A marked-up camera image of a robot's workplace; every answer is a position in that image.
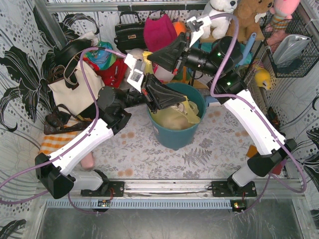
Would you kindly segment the yellow plastic trash bag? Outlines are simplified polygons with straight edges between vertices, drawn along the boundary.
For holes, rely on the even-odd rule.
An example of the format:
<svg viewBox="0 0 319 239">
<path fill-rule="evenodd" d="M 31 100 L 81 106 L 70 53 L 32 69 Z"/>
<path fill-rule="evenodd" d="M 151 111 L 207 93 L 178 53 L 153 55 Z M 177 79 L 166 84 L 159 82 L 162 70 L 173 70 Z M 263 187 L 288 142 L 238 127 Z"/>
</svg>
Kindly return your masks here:
<svg viewBox="0 0 319 239">
<path fill-rule="evenodd" d="M 200 122 L 197 104 L 190 101 L 187 96 L 186 101 L 182 103 L 158 110 L 156 113 L 152 113 L 150 109 L 148 111 L 157 124 L 172 130 L 186 129 Z"/>
</svg>

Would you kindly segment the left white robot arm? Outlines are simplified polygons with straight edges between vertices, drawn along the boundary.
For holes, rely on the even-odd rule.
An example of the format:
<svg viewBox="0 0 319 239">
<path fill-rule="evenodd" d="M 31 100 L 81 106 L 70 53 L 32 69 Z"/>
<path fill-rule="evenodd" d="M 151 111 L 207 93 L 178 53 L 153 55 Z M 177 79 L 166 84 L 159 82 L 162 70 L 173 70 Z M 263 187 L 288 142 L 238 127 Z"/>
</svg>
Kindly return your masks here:
<svg viewBox="0 0 319 239">
<path fill-rule="evenodd" d="M 120 132 L 131 118 L 126 108 L 146 104 L 155 113 L 186 100 L 186 96 L 161 83 L 153 74 L 140 75 L 140 91 L 122 91 L 109 86 L 98 92 L 97 116 L 92 123 L 61 149 L 36 156 L 36 176 L 54 199 L 80 190 L 85 196 L 112 193 L 110 180 L 100 170 L 74 172 L 74 167 L 93 149 Z"/>
</svg>

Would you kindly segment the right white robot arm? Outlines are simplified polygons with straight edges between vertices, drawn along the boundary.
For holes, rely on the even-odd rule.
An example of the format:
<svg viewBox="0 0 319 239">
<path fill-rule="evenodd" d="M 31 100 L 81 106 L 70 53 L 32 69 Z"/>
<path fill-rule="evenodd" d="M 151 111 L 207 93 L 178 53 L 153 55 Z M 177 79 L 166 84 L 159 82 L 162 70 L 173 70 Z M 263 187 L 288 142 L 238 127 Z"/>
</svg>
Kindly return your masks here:
<svg viewBox="0 0 319 239">
<path fill-rule="evenodd" d="M 270 174 L 297 146 L 293 139 L 285 139 L 271 125 L 245 83 L 232 71 L 242 58 L 234 37 L 223 37 L 206 52 L 192 47 L 183 33 L 172 44 L 147 57 L 167 70 L 185 66 L 212 75 L 211 95 L 236 116 L 253 139 L 257 154 L 227 179 L 226 189 L 231 195 L 238 195 L 255 178 Z"/>
</svg>

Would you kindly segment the teal plastic trash bin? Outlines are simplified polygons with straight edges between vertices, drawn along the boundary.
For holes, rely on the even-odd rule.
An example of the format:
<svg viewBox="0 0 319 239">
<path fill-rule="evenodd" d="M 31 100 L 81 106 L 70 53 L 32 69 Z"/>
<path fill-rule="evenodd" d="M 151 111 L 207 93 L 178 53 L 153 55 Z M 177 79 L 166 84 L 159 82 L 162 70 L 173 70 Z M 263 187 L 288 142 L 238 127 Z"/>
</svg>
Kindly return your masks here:
<svg viewBox="0 0 319 239">
<path fill-rule="evenodd" d="M 202 121 L 206 113 L 204 97 L 196 88 L 184 83 L 168 83 L 168 87 L 187 96 L 190 103 L 196 104 L 197 117 Z M 189 123 L 181 112 L 173 108 L 159 110 L 156 114 L 147 110 L 152 122 L 155 137 L 166 148 L 178 150 L 191 143 L 199 123 Z"/>
</svg>

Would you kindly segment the cream canvas tote bag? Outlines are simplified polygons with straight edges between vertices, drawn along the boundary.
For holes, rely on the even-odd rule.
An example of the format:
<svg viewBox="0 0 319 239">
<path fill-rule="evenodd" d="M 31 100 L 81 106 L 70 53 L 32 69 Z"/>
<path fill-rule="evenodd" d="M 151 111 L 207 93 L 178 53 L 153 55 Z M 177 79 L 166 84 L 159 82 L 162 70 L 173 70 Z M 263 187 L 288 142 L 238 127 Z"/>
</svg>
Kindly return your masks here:
<svg viewBox="0 0 319 239">
<path fill-rule="evenodd" d="M 83 62 L 83 67 L 90 88 L 94 97 L 97 99 L 99 90 L 104 87 L 105 84 L 102 78 L 95 73 L 89 64 Z M 56 105 L 64 104 L 74 115 L 78 115 L 91 106 L 94 101 L 85 82 L 80 63 L 77 64 L 75 76 L 78 80 L 78 86 L 75 89 L 68 88 L 65 85 L 64 79 L 55 81 L 48 86 L 53 92 Z"/>
</svg>

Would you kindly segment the pink faced striped doll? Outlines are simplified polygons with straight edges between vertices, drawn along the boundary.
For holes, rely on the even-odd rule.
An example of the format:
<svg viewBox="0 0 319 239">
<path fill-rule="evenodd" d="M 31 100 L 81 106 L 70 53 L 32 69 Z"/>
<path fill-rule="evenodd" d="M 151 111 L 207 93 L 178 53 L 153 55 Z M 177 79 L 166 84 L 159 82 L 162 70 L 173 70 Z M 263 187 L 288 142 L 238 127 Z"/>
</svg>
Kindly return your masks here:
<svg viewBox="0 0 319 239">
<path fill-rule="evenodd" d="M 155 77 L 161 82 L 170 82 L 174 78 L 174 74 L 167 71 L 156 63 L 153 63 L 153 71 Z"/>
</svg>

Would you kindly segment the orange plush toy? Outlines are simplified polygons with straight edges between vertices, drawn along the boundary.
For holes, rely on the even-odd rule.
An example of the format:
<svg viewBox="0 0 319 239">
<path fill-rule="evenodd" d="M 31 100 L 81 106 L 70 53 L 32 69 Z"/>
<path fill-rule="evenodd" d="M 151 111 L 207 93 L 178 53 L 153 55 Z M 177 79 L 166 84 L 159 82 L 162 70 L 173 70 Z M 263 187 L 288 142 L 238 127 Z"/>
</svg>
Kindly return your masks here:
<svg viewBox="0 0 319 239">
<path fill-rule="evenodd" d="M 181 33 L 186 33 L 186 26 L 183 22 L 176 21 L 173 23 L 173 26 L 177 36 L 179 36 Z"/>
</svg>

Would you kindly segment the magenta felt hat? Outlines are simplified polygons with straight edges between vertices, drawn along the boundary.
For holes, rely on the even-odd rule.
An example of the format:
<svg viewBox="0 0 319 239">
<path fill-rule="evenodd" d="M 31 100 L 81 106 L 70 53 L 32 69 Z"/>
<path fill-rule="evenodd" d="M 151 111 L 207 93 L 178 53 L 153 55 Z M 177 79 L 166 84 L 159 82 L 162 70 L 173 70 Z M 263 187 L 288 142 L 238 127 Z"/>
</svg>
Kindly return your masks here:
<svg viewBox="0 0 319 239">
<path fill-rule="evenodd" d="M 175 28 L 167 14 L 156 20 L 146 19 L 144 41 L 148 51 L 156 52 L 170 45 L 176 38 Z"/>
</svg>

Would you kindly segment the white plush lamb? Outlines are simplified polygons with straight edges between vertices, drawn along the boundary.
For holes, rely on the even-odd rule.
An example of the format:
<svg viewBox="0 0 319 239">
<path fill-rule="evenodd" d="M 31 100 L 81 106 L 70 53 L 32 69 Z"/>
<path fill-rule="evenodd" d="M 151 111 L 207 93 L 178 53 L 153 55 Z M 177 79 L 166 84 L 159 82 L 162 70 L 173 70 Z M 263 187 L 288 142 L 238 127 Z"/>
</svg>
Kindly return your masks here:
<svg viewBox="0 0 319 239">
<path fill-rule="evenodd" d="M 144 57 L 143 57 L 144 50 L 143 49 L 134 48 L 132 50 L 127 50 L 127 53 L 131 54 L 135 59 L 144 62 Z M 128 65 L 126 72 L 125 72 L 125 81 L 127 81 L 131 69 L 132 68 L 130 67 L 130 65 Z"/>
</svg>

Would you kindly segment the red folded clothes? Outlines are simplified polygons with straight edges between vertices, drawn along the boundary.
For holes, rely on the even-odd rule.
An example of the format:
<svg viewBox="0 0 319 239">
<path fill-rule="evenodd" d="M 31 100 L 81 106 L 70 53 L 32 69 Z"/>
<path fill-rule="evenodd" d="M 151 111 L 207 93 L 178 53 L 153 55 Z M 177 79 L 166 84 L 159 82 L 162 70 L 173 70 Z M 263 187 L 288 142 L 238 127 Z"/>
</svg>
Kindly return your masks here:
<svg viewBox="0 0 319 239">
<path fill-rule="evenodd" d="M 105 86 L 118 88 L 124 79 L 127 68 L 124 59 L 118 58 L 108 69 L 96 71 L 96 74 L 102 78 Z"/>
</svg>

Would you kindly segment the black leather handbag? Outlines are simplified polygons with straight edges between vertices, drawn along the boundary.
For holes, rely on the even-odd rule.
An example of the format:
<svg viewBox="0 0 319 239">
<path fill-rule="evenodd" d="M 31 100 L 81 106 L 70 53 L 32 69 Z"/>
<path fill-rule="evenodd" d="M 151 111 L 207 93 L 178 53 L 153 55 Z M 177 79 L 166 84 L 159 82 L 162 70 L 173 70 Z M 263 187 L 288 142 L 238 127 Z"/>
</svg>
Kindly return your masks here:
<svg viewBox="0 0 319 239">
<path fill-rule="evenodd" d="M 138 19 L 135 23 L 122 24 L 121 17 L 123 15 L 135 15 Z M 145 23 L 141 21 L 139 15 L 135 11 L 124 11 L 120 14 L 120 21 L 115 26 L 114 43 L 118 50 L 124 53 L 126 50 L 135 48 L 147 49 L 144 40 L 144 27 Z"/>
</svg>

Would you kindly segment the colourful rainbow cloth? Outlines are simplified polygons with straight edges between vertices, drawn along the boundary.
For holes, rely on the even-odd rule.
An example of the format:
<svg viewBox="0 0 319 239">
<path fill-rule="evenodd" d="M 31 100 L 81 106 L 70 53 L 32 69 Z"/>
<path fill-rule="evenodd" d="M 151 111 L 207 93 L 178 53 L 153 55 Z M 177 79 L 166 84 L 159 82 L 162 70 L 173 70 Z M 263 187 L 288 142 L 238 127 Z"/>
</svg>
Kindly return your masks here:
<svg viewBox="0 0 319 239">
<path fill-rule="evenodd" d="M 117 56 L 105 50 L 97 50 L 86 53 L 83 60 L 89 64 L 94 71 L 101 71 L 110 68 L 117 60 Z"/>
</svg>

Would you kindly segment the brown plush teddy bear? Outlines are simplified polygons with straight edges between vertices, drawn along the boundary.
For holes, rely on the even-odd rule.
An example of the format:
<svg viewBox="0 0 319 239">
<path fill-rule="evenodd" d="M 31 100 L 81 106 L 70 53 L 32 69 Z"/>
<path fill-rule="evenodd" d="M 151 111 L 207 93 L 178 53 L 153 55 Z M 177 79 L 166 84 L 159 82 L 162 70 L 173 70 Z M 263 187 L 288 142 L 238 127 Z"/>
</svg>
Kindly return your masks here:
<svg viewBox="0 0 319 239">
<path fill-rule="evenodd" d="M 273 0 L 241 0 L 238 3 L 233 13 L 239 22 L 238 42 L 248 41 L 253 33 L 257 34 L 257 40 L 264 39 L 260 19 L 266 16 L 273 4 Z"/>
</svg>

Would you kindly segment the yellow plush duck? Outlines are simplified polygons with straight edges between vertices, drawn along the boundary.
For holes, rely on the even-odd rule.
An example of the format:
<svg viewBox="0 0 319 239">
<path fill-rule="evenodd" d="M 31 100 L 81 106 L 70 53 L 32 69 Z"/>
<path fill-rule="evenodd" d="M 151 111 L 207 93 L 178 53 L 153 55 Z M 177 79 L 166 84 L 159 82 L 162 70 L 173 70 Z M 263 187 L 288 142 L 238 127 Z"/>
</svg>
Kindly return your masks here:
<svg viewBox="0 0 319 239">
<path fill-rule="evenodd" d="M 254 79 L 258 87 L 270 90 L 271 87 L 271 75 L 264 68 L 263 63 L 253 63 Z"/>
</svg>

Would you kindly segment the pink plush toy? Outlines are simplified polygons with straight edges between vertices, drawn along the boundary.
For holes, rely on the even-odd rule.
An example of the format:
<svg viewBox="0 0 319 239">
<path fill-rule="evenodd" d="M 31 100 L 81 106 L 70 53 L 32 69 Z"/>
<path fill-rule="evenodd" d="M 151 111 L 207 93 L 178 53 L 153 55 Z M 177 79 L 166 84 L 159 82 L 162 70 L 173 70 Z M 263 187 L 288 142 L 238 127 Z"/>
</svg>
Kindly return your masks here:
<svg viewBox="0 0 319 239">
<path fill-rule="evenodd" d="M 292 14 L 300 4 L 300 0 L 275 0 L 270 13 L 273 15 L 265 27 L 265 32 L 271 33 L 267 44 L 272 46 L 281 42 L 288 34 L 286 29 L 292 20 Z"/>
</svg>

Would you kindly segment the black orange patterned cloth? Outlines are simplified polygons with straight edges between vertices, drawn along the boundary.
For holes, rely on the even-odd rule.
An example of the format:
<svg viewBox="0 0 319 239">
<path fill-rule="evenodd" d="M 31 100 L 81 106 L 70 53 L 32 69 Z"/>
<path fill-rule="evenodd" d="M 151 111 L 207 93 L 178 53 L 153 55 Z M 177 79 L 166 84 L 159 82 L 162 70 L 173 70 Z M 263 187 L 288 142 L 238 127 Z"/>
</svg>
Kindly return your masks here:
<svg viewBox="0 0 319 239">
<path fill-rule="evenodd" d="M 272 107 L 267 109 L 266 118 L 274 128 L 278 129 L 280 127 L 280 121 L 278 120 L 278 116 Z"/>
</svg>

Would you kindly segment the orange checkered cloth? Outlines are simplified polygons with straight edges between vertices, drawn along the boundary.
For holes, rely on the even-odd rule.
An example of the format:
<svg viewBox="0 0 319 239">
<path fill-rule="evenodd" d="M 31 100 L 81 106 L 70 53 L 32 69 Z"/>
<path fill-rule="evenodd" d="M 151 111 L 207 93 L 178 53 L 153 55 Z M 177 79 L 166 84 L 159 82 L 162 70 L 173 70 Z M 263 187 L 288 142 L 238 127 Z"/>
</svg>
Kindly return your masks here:
<svg viewBox="0 0 319 239">
<path fill-rule="evenodd" d="M 80 131 L 45 135 L 38 153 L 49 155 L 72 141 Z"/>
</svg>

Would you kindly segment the magenta red sock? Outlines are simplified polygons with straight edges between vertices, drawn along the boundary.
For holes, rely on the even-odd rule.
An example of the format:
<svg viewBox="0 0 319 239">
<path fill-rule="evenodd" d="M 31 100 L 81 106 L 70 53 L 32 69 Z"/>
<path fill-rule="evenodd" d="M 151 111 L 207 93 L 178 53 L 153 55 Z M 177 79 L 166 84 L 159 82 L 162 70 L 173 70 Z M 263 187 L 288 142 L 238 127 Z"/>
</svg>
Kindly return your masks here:
<svg viewBox="0 0 319 239">
<path fill-rule="evenodd" d="M 286 162 L 287 162 L 287 160 L 284 159 L 282 162 L 280 162 L 277 166 L 274 167 L 274 169 L 271 171 L 271 173 L 274 175 L 280 175 Z"/>
</svg>

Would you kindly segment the blue handled mop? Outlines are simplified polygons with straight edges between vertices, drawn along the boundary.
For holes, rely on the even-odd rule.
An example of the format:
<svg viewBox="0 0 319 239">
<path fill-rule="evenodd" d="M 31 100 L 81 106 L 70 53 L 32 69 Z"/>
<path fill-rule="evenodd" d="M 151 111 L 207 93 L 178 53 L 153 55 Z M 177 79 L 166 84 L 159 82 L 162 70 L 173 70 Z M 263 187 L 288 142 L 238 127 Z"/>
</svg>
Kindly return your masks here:
<svg viewBox="0 0 319 239">
<path fill-rule="evenodd" d="M 248 40 L 246 44 L 236 42 L 233 51 L 216 82 L 214 94 L 238 94 L 240 91 L 247 89 L 247 85 L 236 72 L 237 68 L 248 64 L 252 60 L 251 48 L 255 42 L 256 34 Z M 213 58 L 217 59 L 217 64 L 220 64 L 229 48 L 232 41 L 231 36 L 225 36 L 213 43 L 212 51 Z"/>
</svg>

